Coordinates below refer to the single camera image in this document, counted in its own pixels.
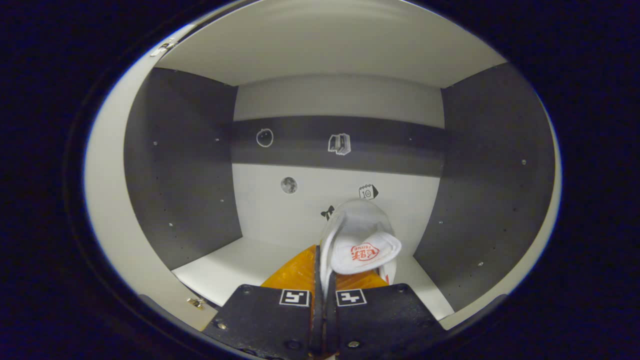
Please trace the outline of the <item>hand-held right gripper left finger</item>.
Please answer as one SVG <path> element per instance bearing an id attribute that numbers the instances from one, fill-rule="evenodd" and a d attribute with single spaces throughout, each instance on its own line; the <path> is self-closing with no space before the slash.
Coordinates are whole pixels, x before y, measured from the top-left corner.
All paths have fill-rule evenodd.
<path id="1" fill-rule="evenodd" d="M 320 248 L 310 246 L 262 285 L 242 284 L 204 329 L 208 337 L 258 358 L 323 353 Z"/>

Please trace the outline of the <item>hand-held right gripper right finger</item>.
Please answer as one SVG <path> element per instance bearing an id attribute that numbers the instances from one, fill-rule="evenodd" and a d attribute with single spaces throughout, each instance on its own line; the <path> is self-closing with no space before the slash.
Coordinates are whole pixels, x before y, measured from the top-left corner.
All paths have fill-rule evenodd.
<path id="1" fill-rule="evenodd" d="M 329 277 L 325 354 L 335 358 L 417 358 L 430 354 L 446 331 L 405 283 L 339 291 Z"/>

